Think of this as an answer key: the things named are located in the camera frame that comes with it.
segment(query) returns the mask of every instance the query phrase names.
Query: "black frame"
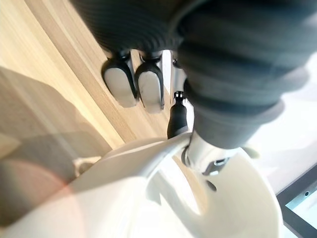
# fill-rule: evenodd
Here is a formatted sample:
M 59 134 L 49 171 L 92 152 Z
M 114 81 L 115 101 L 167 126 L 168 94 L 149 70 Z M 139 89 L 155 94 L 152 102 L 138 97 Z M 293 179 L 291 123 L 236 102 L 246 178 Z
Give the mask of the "black frame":
M 317 164 L 277 195 L 285 226 L 299 238 L 317 238 L 317 229 L 286 205 L 317 189 Z

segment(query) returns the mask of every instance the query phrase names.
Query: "wooden floor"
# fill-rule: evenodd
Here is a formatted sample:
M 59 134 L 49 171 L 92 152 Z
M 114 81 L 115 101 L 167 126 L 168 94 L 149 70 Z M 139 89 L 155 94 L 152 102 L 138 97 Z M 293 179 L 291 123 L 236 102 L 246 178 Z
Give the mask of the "wooden floor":
M 73 161 L 165 137 L 168 93 L 158 115 L 123 109 L 105 60 L 67 0 L 0 1 L 0 227 L 73 180 Z

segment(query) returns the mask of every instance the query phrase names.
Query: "light wood floor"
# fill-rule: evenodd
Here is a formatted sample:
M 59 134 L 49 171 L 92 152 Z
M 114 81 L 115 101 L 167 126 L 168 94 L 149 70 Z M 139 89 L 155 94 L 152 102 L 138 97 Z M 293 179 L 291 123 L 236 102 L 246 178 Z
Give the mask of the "light wood floor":
M 73 180 L 74 160 L 165 137 L 168 93 L 159 115 L 123 109 L 105 60 L 67 0 L 0 1 L 0 227 Z

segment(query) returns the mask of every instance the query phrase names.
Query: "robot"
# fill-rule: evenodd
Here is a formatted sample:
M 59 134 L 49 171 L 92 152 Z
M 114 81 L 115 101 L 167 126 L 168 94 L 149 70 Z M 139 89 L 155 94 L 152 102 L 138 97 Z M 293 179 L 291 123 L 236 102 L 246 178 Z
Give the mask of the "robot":
M 171 51 L 168 140 L 111 151 L 3 237 L 281 238 L 275 194 L 241 147 L 282 113 L 282 94 L 307 81 L 317 3 L 72 3 L 108 57 L 101 75 L 125 108 L 164 108 L 162 51 Z M 142 61 L 135 72 L 132 49 Z M 193 132 L 184 100 L 194 107 Z

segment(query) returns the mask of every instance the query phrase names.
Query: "hole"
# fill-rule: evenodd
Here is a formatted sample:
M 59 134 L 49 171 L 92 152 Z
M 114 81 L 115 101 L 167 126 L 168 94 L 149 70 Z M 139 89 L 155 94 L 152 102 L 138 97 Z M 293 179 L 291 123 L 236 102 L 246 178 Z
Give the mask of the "hole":
M 206 183 L 207 183 L 208 187 L 209 187 L 212 191 L 217 192 L 217 188 L 216 188 L 216 186 L 215 186 L 212 182 L 206 180 Z
M 224 158 L 222 160 L 216 160 L 213 164 L 215 166 L 222 166 L 224 165 L 225 163 L 227 163 L 227 161 L 229 160 L 229 158 Z

